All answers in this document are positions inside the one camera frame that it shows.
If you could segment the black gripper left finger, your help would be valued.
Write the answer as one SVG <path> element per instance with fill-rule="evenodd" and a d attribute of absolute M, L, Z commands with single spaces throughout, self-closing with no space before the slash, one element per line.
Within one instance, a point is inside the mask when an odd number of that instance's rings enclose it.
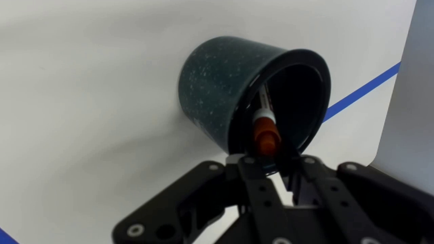
<path fill-rule="evenodd" d="M 238 220 L 215 244 L 291 244 L 285 207 L 268 178 L 269 159 L 232 154 L 204 161 L 120 221 L 114 244 L 193 244 L 235 206 Z"/>

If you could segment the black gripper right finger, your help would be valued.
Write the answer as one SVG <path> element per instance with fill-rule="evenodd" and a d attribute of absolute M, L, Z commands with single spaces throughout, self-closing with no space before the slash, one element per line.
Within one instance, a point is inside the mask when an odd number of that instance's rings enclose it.
<path fill-rule="evenodd" d="M 361 164 L 293 164 L 296 244 L 434 244 L 434 198 Z"/>

